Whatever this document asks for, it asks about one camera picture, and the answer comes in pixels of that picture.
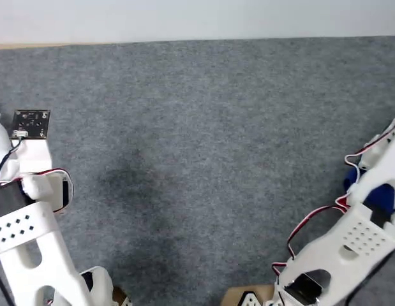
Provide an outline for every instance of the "circuit board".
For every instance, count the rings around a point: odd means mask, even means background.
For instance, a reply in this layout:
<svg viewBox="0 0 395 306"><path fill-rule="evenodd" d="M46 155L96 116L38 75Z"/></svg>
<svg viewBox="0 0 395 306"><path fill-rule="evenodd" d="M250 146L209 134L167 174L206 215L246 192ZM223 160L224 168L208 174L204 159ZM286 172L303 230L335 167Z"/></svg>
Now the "circuit board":
<svg viewBox="0 0 395 306"><path fill-rule="evenodd" d="M27 139L46 139L50 110L15 110L11 139L17 139L17 132L27 131Z"/></svg>

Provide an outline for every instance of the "black wire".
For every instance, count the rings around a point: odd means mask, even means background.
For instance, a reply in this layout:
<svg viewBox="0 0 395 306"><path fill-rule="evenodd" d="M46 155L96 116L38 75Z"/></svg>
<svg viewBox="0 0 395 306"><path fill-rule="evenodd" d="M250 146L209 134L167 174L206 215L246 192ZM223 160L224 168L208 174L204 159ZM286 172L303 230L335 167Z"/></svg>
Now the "black wire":
<svg viewBox="0 0 395 306"><path fill-rule="evenodd" d="M379 272L383 266L389 261L390 257L394 254L394 251L392 251L390 254L388 254L379 264L372 269L372 271L369 273L369 275L352 291L352 293L349 294L345 301L345 306L349 306L350 302L353 300L355 295Z"/></svg>
<svg viewBox="0 0 395 306"><path fill-rule="evenodd" d="M6 289L6 286L4 285L1 277L0 277L0 290L2 292L2 294L4 295L4 298L6 299L6 302L8 304L8 306L15 306L13 300L10 297L9 292Z"/></svg>
<svg viewBox="0 0 395 306"><path fill-rule="evenodd" d="M18 149L18 147L20 146L20 144L23 140L24 140L24 137L20 138L19 143L14 148L9 150L8 153L3 157L3 159L1 160L1 163L0 163L0 171L3 168L4 164L6 163L7 159L10 157L11 153L15 152Z"/></svg>
<svg viewBox="0 0 395 306"><path fill-rule="evenodd" d="M277 285L279 285L279 276L276 277L276 283L277 283ZM285 301L282 298L282 295L281 295L281 293L279 291L278 291L278 295L279 295L279 298L280 298L280 300L282 302L282 305L285 306Z"/></svg>

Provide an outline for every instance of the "gray carpet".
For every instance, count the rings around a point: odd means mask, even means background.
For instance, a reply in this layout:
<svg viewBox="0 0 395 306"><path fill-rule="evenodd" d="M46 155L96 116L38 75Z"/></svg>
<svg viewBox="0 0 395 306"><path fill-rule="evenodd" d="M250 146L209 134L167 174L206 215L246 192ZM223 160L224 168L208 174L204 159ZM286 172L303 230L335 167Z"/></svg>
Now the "gray carpet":
<svg viewBox="0 0 395 306"><path fill-rule="evenodd" d="M106 267L136 306L219 305L274 281L290 230L343 192L343 156L394 117L395 37L3 50L5 124L15 108L52 110L78 270ZM395 256L354 305L395 305Z"/></svg>

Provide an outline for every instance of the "blue part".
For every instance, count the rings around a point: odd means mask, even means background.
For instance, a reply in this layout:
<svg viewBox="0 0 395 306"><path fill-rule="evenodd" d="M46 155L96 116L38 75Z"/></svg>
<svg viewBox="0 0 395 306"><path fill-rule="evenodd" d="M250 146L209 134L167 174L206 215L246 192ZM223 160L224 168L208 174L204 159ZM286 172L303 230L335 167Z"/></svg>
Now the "blue part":
<svg viewBox="0 0 395 306"><path fill-rule="evenodd" d="M361 170L361 176L364 175L365 172L365 170ZM356 169L352 168L343 181L343 187L346 191L356 181L356 177ZM366 198L366 201L376 207L380 207L390 216L393 212L394 206L394 189L389 184L381 185L370 192L369 196Z"/></svg>

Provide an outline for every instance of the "white wall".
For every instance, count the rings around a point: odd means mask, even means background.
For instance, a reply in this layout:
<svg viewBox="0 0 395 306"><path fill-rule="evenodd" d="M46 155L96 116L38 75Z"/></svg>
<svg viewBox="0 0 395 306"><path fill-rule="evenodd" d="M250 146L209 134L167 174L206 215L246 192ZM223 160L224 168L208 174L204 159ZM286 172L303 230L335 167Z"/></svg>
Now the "white wall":
<svg viewBox="0 0 395 306"><path fill-rule="evenodd" d="M395 35L395 0L0 0L0 43Z"/></svg>

